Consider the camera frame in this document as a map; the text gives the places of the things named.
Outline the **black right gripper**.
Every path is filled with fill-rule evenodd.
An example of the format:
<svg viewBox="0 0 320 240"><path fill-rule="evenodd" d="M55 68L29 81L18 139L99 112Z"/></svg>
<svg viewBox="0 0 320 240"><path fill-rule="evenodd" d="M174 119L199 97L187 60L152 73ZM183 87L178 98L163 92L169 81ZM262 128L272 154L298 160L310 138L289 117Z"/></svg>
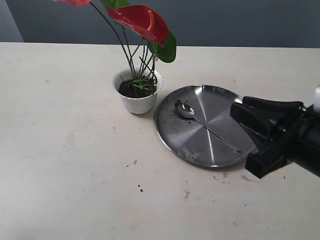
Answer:
<svg viewBox="0 0 320 240"><path fill-rule="evenodd" d="M232 103L230 116L253 143L268 145L248 155L246 170L261 179L286 166L289 160L320 175L320 114L313 105L303 111L301 101L245 96L241 103Z"/></svg>

